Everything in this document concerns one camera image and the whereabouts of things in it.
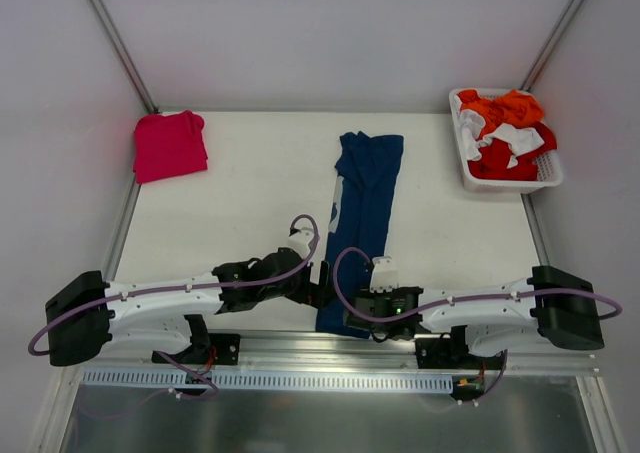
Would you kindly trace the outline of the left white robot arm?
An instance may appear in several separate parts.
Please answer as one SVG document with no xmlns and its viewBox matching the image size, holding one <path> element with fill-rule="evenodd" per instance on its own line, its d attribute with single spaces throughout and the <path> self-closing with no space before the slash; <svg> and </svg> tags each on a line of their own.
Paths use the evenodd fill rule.
<svg viewBox="0 0 640 453">
<path fill-rule="evenodd" d="M 203 360 L 211 346 L 208 315 L 250 311 L 258 304 L 285 298 L 315 309 L 336 294 L 330 266 L 320 264 L 312 280 L 311 262 L 288 247 L 263 258 L 228 262 L 189 279 L 166 283 L 107 282 L 98 270 L 87 271 L 45 305 L 44 356 L 66 367 L 114 352 L 141 354 L 160 362 L 167 354 L 182 364 Z"/>
</svg>

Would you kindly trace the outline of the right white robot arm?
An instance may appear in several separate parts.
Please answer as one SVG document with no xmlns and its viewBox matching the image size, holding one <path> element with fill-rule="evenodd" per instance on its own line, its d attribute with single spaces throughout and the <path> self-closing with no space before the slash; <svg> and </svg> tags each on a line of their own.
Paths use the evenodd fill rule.
<svg viewBox="0 0 640 453">
<path fill-rule="evenodd" d="M 569 351 L 604 348 L 590 282 L 552 266 L 529 277 L 469 290 L 384 285 L 378 279 L 348 301 L 344 323 L 375 339 L 444 335 L 439 368 L 470 368 L 514 348 L 550 344 Z"/>
</svg>

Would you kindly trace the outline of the navy blue t-shirt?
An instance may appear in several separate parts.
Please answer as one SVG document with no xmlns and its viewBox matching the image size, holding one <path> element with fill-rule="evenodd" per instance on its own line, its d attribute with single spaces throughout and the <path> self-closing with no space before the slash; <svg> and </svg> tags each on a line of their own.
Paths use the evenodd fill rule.
<svg viewBox="0 0 640 453">
<path fill-rule="evenodd" d="M 336 185 L 328 226 L 325 261 L 334 265 L 338 255 L 356 247 L 369 258 L 385 253 L 395 186 L 404 153 L 404 137 L 348 132 L 340 137 L 341 154 L 335 164 Z M 339 287 L 352 299 L 369 284 L 371 274 L 362 258 L 348 253 L 338 272 Z M 317 332 L 368 338 L 366 331 L 344 325 L 345 308 L 333 300 L 316 316 Z"/>
</svg>

